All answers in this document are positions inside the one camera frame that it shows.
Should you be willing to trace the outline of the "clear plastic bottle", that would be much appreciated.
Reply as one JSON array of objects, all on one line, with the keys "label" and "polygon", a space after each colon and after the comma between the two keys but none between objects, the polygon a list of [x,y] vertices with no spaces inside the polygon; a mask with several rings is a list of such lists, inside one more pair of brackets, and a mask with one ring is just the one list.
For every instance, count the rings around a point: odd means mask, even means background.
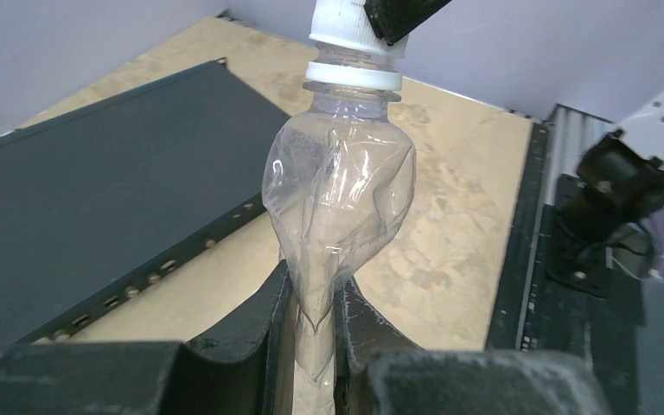
[{"label": "clear plastic bottle", "polygon": [[297,297],[294,408],[331,414],[335,292],[399,232],[416,148],[388,117],[402,86],[393,58],[316,47],[304,83],[310,108],[275,136],[261,193]]}]

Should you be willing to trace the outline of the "black flat electronics box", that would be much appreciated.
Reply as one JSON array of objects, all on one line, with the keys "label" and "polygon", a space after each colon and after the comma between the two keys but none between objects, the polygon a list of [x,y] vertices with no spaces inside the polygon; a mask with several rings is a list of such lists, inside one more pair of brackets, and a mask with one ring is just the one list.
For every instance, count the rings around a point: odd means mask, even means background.
[{"label": "black flat electronics box", "polygon": [[0,344],[75,335],[261,215],[287,119],[217,60],[0,137]]}]

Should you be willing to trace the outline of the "blue white bottle cap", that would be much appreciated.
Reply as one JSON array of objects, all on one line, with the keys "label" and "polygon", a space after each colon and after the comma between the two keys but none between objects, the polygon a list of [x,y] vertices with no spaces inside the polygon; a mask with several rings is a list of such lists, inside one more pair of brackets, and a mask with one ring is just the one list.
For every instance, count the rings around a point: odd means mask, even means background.
[{"label": "blue white bottle cap", "polygon": [[317,0],[309,38],[356,51],[395,59],[405,57],[408,36],[393,46],[378,39],[364,10],[365,1]]}]

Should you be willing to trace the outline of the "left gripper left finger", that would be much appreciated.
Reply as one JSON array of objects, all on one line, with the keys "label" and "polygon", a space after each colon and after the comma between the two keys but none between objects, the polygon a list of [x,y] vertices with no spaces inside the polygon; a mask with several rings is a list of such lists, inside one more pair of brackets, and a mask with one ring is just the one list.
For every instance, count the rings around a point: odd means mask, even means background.
[{"label": "left gripper left finger", "polygon": [[186,342],[0,346],[0,414],[270,414],[292,363],[285,262]]}]

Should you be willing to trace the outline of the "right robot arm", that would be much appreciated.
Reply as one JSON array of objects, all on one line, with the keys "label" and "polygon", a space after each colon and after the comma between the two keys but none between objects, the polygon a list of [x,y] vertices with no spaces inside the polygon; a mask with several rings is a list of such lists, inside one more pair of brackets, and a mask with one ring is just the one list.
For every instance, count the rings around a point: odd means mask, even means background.
[{"label": "right robot arm", "polygon": [[591,146],[576,174],[559,178],[556,197],[546,275],[605,298],[607,251],[625,247],[613,234],[664,208],[664,90]]}]

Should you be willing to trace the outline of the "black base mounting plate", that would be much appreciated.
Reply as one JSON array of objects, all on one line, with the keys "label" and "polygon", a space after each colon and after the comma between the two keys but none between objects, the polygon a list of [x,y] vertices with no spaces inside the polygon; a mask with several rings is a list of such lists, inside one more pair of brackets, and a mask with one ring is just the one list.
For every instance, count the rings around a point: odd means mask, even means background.
[{"label": "black base mounting plate", "polygon": [[580,154],[609,129],[610,121],[564,105],[533,124],[484,346],[577,355],[590,363],[613,413],[636,414],[637,331],[645,323],[641,282],[617,267],[610,249],[599,258],[610,272],[604,298],[546,272],[552,217],[565,201],[558,183],[574,176]]}]

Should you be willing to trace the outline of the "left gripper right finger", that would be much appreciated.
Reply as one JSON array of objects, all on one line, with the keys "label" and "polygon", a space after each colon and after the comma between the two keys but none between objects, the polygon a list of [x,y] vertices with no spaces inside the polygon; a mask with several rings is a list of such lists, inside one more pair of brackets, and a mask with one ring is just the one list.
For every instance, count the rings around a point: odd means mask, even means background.
[{"label": "left gripper right finger", "polygon": [[425,350],[361,294],[335,293],[338,414],[608,414],[585,363],[561,352]]}]

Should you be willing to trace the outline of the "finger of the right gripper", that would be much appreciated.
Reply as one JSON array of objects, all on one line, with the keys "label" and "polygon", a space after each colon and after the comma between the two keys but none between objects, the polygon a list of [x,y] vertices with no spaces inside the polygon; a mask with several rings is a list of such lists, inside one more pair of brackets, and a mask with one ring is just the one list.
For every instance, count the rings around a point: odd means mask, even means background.
[{"label": "finger of the right gripper", "polygon": [[363,9],[377,39],[393,46],[450,0],[367,0]]}]

